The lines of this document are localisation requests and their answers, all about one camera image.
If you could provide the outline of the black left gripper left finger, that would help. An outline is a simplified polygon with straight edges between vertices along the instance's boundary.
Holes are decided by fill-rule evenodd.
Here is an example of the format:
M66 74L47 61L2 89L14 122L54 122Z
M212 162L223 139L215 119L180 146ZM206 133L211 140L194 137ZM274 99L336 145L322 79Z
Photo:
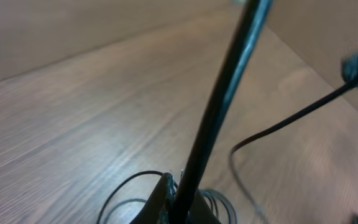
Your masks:
M131 224L169 224L169 212L175 197L175 182L170 173L163 173L144 207Z

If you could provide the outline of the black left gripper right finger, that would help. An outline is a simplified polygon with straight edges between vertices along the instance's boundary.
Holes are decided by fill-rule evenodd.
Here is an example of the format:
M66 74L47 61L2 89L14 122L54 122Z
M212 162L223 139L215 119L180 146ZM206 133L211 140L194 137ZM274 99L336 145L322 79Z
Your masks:
M221 224L205 202L200 190L195 193L194 200L186 218L186 224Z

